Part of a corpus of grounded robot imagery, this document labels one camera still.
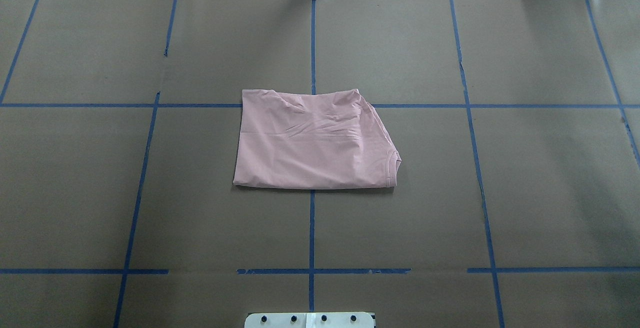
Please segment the white pedestal column base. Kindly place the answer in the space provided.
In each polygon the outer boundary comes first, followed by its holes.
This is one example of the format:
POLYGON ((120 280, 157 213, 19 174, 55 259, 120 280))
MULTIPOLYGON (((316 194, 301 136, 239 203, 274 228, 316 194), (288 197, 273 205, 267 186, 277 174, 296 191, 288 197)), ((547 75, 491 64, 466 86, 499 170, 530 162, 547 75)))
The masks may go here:
POLYGON ((376 328, 374 313, 346 312, 263 312, 251 313, 245 328, 376 328))

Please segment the pink Snoopy t-shirt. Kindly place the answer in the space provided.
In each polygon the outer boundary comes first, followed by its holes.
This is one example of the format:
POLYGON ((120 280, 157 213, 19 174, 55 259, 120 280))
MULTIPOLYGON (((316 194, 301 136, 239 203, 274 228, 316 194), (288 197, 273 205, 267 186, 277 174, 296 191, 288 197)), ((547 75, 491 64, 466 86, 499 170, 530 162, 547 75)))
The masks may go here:
POLYGON ((334 191, 398 184, 402 158, 358 91, 244 89, 235 186, 334 191))

